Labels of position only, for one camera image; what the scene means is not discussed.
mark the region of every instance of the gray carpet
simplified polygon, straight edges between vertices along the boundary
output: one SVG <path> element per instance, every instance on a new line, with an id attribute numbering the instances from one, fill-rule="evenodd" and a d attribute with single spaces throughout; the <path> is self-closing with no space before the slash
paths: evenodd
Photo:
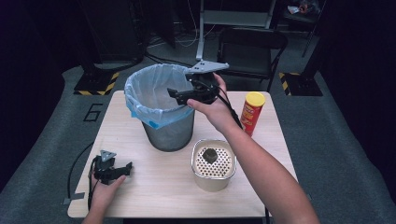
<path id="1" fill-rule="evenodd" d="M 302 72 L 305 34 L 288 34 L 289 45 L 281 57 L 278 72 Z M 195 64 L 197 43 L 176 49 L 163 44 L 148 48 L 159 57 Z M 204 59 L 216 60 L 217 40 L 205 42 Z M 120 72 L 113 91 L 123 90 L 134 71 L 154 64 L 150 59 Z M 117 67 L 121 64 L 104 64 Z M 66 196 L 69 169 L 76 156 L 92 142 L 99 130 L 111 95 L 79 96 L 73 88 L 82 75 L 76 67 L 64 72 L 65 88 L 45 130 L 0 196 L 0 223 L 79 223 L 67 215 Z M 225 78 L 229 90 L 263 91 L 256 79 Z M 271 95 L 290 155 L 305 192 L 312 197 L 322 223 L 396 223 L 396 207 L 381 174 L 368 161 L 339 111 L 320 73 L 315 76 L 322 97 L 287 96 L 276 75 Z M 101 111 L 97 121 L 83 121 L 92 104 Z M 77 162 L 72 174 L 72 191 L 77 185 L 89 151 Z M 107 218 L 105 223 L 122 223 Z"/>

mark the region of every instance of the wooden table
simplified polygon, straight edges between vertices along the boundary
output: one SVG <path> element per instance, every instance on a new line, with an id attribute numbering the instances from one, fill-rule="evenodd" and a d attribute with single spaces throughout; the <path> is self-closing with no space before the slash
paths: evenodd
<path id="1" fill-rule="evenodd" d="M 246 94 L 244 91 L 228 92 L 238 115 Z M 266 103 L 252 137 L 297 179 L 271 96 L 267 92 L 263 94 Z M 130 161 L 134 164 L 131 176 L 118 190 L 107 217 L 264 217 L 265 207 L 239 163 L 229 185 L 221 191 L 207 192 L 195 184 L 191 169 L 192 148 L 199 140 L 208 138 L 224 140 L 205 115 L 195 112 L 192 139 L 186 147 L 176 152 L 156 149 L 150 144 L 142 122 L 131 118 L 123 91 L 116 91 L 78 182 L 76 193 L 85 192 L 85 197 L 71 202 L 68 215 L 87 215 L 90 164 L 104 149 L 117 153 L 116 168 Z"/>

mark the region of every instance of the trash bag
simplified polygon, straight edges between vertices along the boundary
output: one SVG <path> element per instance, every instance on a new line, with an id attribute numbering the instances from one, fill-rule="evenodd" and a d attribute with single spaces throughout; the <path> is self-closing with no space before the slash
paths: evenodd
<path id="1" fill-rule="evenodd" d="M 167 91 L 167 88 L 191 91 L 192 85 L 185 76 L 188 71 L 187 67 L 165 63 L 133 73 L 124 88 L 131 116 L 157 130 L 190 115 L 193 109 L 178 105 Z"/>

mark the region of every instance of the cable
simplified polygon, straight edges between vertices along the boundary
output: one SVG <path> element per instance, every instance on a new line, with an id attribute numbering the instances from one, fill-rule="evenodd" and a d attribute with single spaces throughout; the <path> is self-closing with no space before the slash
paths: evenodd
<path id="1" fill-rule="evenodd" d="M 183 64 L 183 65 L 186 65 L 186 66 L 189 66 L 189 67 L 193 67 L 192 64 L 189 64 L 189 63 L 182 63 L 182 62 L 178 62 L 178 61 L 170 60 L 170 59 L 165 59 L 165 58 L 160 58 L 160 57 L 155 56 L 155 55 L 152 55 L 152 54 L 150 54 L 150 53 L 148 53 L 148 52 L 145 53 L 145 56 L 147 56 L 148 58 L 150 58 L 152 61 L 154 61 L 154 62 L 156 62 L 156 63 L 161 63 L 161 62 L 159 62 L 159 61 L 156 61 L 156 60 L 161 60 L 161 61 L 166 61 L 166 62 L 171 62 L 171 63 L 179 63 L 179 64 Z"/>
<path id="2" fill-rule="evenodd" d="M 265 206 L 265 224 L 271 224 L 270 213 L 267 206 Z"/>
<path id="3" fill-rule="evenodd" d="M 192 18 L 192 21 L 193 21 L 193 23 L 194 23 L 195 38 L 192 40 L 192 42 L 191 42 L 189 45 L 182 45 L 181 42 L 180 42 L 180 40 L 178 40 L 178 39 L 176 38 L 176 40 L 178 41 L 178 43 L 179 43 L 181 46 L 185 47 L 185 48 L 186 48 L 186 47 L 189 47 L 189 46 L 191 46 L 193 43 L 195 43 L 195 41 L 197 40 L 197 36 L 198 36 L 197 25 L 196 25 L 194 16 L 192 15 L 191 6 L 190 6 L 190 0 L 188 0 L 187 3 L 189 4 L 189 10 L 190 10 L 191 18 Z"/>
<path id="4" fill-rule="evenodd" d="M 236 122 L 236 124 L 238 124 L 239 128 L 243 129 L 242 124 L 241 124 L 241 121 L 239 120 L 238 115 L 236 114 L 235 110 L 234 110 L 233 107 L 231 106 L 231 103 L 230 103 L 230 101 L 228 100 L 228 97 L 227 97 L 227 100 L 228 100 L 228 102 L 227 102 L 226 100 L 224 100 L 224 98 L 223 98 L 219 93 L 217 93 L 217 96 L 220 98 L 220 100 L 221 100 L 222 102 L 224 102 L 224 104 L 227 105 L 228 109 L 229 109 L 230 112 L 231 112 L 231 115 L 233 116 L 233 120 L 235 120 L 235 122 Z"/>
<path id="5" fill-rule="evenodd" d="M 92 189 L 92 171 L 93 171 L 93 164 L 96 163 L 98 160 L 98 157 L 96 156 L 95 158 L 93 158 L 92 162 L 91 162 L 91 167 L 90 167 L 90 172 L 88 174 L 88 179 L 89 179 L 89 184 L 90 184 L 90 189 L 89 189 L 89 193 L 88 193 L 88 210 L 91 209 L 91 203 L 92 203 L 92 197 L 93 197 L 93 191 L 96 188 L 97 183 L 99 182 L 99 179 L 96 181 L 95 187 L 93 187 Z"/>
<path id="6" fill-rule="evenodd" d="M 224 1 L 224 0 L 221 0 L 220 11 L 222 11 L 222 4 L 223 4 L 223 1 Z M 214 24 L 214 25 L 212 26 L 212 28 L 206 33 L 206 35 L 204 35 L 204 38 L 205 38 L 207 35 L 210 34 L 210 32 L 213 30 L 213 28 L 215 28 L 215 26 L 216 26 L 216 24 Z"/>
<path id="7" fill-rule="evenodd" d="M 75 167 L 75 165 L 76 165 L 78 159 L 81 157 L 81 155 L 82 155 L 89 147 L 91 147 L 92 145 L 93 145 L 93 142 L 91 142 L 87 147 L 84 148 L 84 150 L 82 150 L 82 151 L 79 153 L 79 155 L 78 155 L 78 156 L 76 157 L 76 159 L 74 160 L 72 167 L 70 168 L 69 176 L 67 177 L 67 198 L 69 198 L 69 199 L 71 199 L 71 193 L 70 193 L 70 179 L 71 179 L 71 176 L 72 176 L 73 169 L 74 169 L 74 167 Z"/>

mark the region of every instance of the chair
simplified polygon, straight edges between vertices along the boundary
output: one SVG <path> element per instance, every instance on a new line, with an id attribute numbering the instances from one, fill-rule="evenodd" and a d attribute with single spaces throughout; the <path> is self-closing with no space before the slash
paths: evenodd
<path id="1" fill-rule="evenodd" d="M 280 55 L 288 39 L 278 31 L 255 27 L 228 27 L 219 34 L 218 62 L 230 67 L 220 74 L 269 79 L 270 91 Z M 272 49 L 275 57 L 272 60 Z"/>
<path id="2" fill-rule="evenodd" d="M 319 0 L 319 4 L 321 3 L 320 7 L 320 12 L 317 15 L 305 15 L 305 14 L 301 14 L 301 13 L 294 13 L 291 14 L 288 11 L 288 7 L 285 5 L 283 6 L 283 8 L 280 11 L 280 15 L 279 15 L 279 21 L 286 21 L 288 23 L 294 23 L 294 24 L 298 24 L 301 25 L 307 29 L 309 29 L 309 33 L 308 33 L 308 41 L 306 42 L 305 45 L 305 49 L 303 52 L 303 56 L 305 56 L 306 51 L 308 50 L 309 44 L 311 43 L 312 37 L 315 34 L 315 31 L 317 30 L 318 27 L 318 21 L 320 20 L 322 11 L 324 9 L 324 7 L 326 6 L 326 2 L 327 0 Z"/>

